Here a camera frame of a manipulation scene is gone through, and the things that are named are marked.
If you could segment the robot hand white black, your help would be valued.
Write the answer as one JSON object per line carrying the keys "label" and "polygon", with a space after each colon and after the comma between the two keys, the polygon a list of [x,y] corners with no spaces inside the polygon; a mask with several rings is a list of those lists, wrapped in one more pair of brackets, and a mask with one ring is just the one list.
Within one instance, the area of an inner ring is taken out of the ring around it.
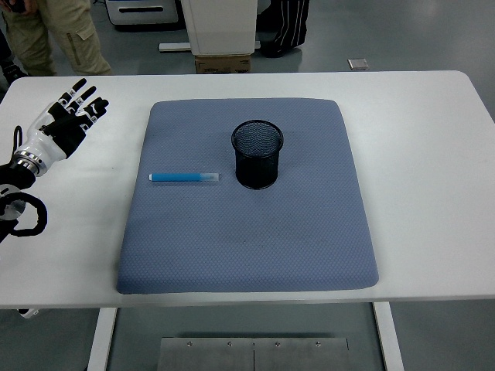
{"label": "robot hand white black", "polygon": [[39,174],[54,162],[69,158],[107,113],[109,102],[95,97],[96,91],[86,79],[78,80],[34,120],[26,143],[15,151],[15,157],[34,163]]}

